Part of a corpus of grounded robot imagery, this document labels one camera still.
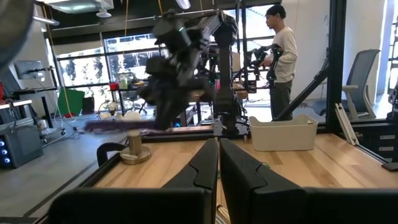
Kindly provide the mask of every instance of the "floor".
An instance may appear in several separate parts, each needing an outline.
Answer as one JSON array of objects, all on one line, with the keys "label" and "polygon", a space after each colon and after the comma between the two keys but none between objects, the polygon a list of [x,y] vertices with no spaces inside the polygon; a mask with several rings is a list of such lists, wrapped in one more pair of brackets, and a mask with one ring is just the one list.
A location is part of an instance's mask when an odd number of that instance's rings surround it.
[{"label": "floor", "polygon": [[[298,114],[308,114],[319,122],[325,118],[317,115],[312,109],[313,100],[307,100],[295,111]],[[271,120],[271,109],[268,99],[251,99],[246,103],[248,116],[256,116],[260,121]],[[374,107],[377,118],[385,118],[391,110],[387,96],[378,96]],[[211,116],[210,107],[202,105],[202,118]],[[153,118],[153,110],[148,109],[147,119]],[[67,132],[62,141],[50,144],[44,148],[44,156],[37,158],[14,170],[0,170],[0,223],[6,223],[4,217],[40,217],[48,209],[54,196],[76,187],[95,169],[96,149],[104,142],[119,142],[125,134],[90,135],[73,134],[72,127],[82,127],[88,119],[96,119],[88,115],[62,122],[58,119],[56,126],[63,126]],[[57,139],[56,133],[49,141]]]}]

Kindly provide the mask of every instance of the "wooden tabletop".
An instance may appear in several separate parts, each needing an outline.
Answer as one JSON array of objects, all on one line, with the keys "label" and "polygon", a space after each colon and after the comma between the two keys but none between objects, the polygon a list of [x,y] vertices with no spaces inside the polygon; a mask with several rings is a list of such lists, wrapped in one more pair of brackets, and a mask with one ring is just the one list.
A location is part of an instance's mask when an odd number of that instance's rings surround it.
[{"label": "wooden tabletop", "polygon": [[[96,187],[159,188],[177,174],[202,147],[204,141],[146,144],[152,158],[139,165],[118,164]],[[398,173],[333,134],[319,134],[311,151],[257,152],[250,140],[235,141],[257,160],[302,187],[398,188]],[[225,199],[219,180],[217,201]]]}]

